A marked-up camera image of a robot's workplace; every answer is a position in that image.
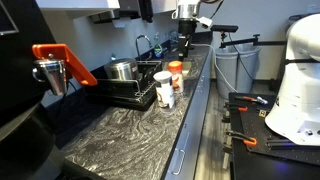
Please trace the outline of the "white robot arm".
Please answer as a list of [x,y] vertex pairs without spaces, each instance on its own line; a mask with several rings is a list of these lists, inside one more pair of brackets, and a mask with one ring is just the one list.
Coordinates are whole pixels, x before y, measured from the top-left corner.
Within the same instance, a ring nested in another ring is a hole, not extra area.
[[320,145],[320,15],[287,31],[285,71],[276,101],[265,117],[273,132],[297,145]]

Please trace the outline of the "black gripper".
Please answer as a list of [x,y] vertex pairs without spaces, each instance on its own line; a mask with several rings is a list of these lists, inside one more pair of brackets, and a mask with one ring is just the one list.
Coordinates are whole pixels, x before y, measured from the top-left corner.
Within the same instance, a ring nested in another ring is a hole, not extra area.
[[184,51],[186,58],[189,55],[190,44],[192,43],[192,34],[195,32],[196,27],[197,24],[195,21],[180,20],[178,22],[178,32],[182,34],[178,37],[178,57],[180,61],[183,61],[184,59]]

